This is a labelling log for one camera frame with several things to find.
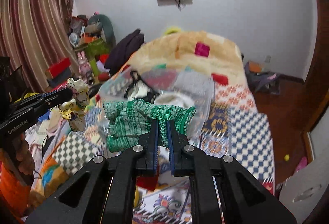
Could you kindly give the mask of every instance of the wall outlet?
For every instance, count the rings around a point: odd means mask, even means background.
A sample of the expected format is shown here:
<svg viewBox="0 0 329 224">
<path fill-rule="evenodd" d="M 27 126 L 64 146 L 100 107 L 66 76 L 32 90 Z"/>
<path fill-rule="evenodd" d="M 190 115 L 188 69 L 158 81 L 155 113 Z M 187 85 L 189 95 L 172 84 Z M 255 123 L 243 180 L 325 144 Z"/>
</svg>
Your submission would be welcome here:
<svg viewBox="0 0 329 224">
<path fill-rule="evenodd" d="M 265 58 L 265 63 L 269 64 L 271 62 L 271 56 L 267 55 Z"/>
</svg>

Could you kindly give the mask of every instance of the wooden floor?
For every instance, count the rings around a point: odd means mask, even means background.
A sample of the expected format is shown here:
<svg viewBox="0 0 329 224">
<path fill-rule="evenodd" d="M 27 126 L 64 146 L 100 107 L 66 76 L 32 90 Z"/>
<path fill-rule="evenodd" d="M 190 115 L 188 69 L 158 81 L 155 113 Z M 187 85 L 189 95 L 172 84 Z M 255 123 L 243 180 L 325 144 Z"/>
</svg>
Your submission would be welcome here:
<svg viewBox="0 0 329 224">
<path fill-rule="evenodd" d="M 302 127 L 296 127 L 296 99 L 303 88 L 301 83 L 282 80 L 279 96 L 254 94 L 258 111 L 267 114 L 269 118 L 274 147 L 275 184 L 291 176 L 300 159 L 306 156 Z M 290 155 L 288 162 L 284 160 L 286 154 Z"/>
</svg>

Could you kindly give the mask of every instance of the human hand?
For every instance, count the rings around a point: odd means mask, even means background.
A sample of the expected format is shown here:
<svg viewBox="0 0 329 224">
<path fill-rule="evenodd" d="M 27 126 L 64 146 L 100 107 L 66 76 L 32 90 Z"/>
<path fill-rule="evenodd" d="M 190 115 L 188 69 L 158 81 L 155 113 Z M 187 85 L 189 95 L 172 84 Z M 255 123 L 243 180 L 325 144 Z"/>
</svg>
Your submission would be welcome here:
<svg viewBox="0 0 329 224">
<path fill-rule="evenodd" d="M 22 140 L 20 148 L 16 152 L 16 158 L 20 161 L 19 171 L 25 175 L 32 175 L 34 171 L 34 160 L 32 154 L 29 152 L 29 144 L 25 140 L 25 135 L 21 134 L 20 139 Z M 8 159 L 5 157 L 5 152 L 0 149 L 0 161 L 4 163 L 6 169 L 10 170 L 10 165 Z"/>
</svg>

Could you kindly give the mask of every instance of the pink bunny toy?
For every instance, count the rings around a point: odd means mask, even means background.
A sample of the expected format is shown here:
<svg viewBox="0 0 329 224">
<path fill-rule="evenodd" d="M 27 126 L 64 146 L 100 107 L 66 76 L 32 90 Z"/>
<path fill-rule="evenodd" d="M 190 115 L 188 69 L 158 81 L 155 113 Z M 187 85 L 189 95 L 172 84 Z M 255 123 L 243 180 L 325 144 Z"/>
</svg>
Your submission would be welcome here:
<svg viewBox="0 0 329 224">
<path fill-rule="evenodd" d="M 87 74 L 92 73 L 92 67 L 85 57 L 85 52 L 82 51 L 81 54 L 78 52 L 78 62 L 79 62 L 79 73 L 82 76 L 83 81 L 87 81 Z"/>
</svg>

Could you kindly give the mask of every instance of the beige blanket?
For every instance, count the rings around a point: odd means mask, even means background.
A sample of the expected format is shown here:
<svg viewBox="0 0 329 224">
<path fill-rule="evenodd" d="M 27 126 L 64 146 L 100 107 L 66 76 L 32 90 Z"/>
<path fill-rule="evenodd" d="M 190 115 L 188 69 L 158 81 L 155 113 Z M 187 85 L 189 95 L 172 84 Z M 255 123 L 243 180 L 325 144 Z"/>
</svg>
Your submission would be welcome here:
<svg viewBox="0 0 329 224">
<path fill-rule="evenodd" d="M 210 47 L 209 56 L 195 55 L 197 42 Z M 201 32 L 182 32 L 163 36 L 143 45 L 127 62 L 139 73 L 157 65 L 185 69 L 210 76 L 212 73 L 228 77 L 229 85 L 246 85 L 241 53 L 237 45 L 221 36 Z"/>
</svg>

